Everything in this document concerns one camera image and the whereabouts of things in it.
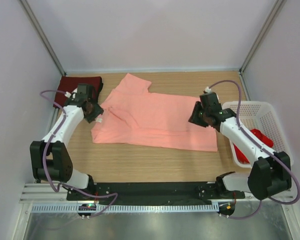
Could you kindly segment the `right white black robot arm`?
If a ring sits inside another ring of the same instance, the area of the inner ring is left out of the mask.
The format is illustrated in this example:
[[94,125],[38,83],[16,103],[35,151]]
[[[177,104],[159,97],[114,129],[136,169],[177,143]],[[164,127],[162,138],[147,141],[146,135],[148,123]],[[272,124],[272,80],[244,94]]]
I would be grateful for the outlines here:
[[249,175],[225,173],[218,177],[215,192],[226,198],[233,191],[251,193],[264,200],[292,186],[290,158],[285,152],[276,152],[259,140],[230,108],[222,108],[215,92],[205,92],[195,103],[189,122],[202,127],[212,127],[227,137],[248,159]]

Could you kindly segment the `pink t-shirt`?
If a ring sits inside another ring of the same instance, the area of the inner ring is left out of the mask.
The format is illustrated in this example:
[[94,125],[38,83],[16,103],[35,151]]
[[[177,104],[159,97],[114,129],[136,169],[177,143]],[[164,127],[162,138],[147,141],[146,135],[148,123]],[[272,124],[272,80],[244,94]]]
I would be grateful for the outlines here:
[[189,123],[196,97],[149,92],[151,82],[126,74],[101,104],[91,130],[95,144],[132,144],[216,152],[212,127]]

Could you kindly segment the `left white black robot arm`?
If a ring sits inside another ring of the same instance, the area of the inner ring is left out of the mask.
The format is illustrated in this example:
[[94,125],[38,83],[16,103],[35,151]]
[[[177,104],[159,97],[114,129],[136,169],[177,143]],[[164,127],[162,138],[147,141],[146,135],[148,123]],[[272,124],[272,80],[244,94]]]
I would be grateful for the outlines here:
[[33,176],[36,180],[48,182],[56,193],[65,187],[90,200],[96,193],[93,178],[74,168],[67,146],[81,121],[92,123],[103,114],[97,91],[92,85],[81,83],[72,92],[61,92],[66,97],[64,105],[47,97],[46,93],[44,90],[40,96],[57,106],[62,113],[42,140],[33,141],[30,145]]

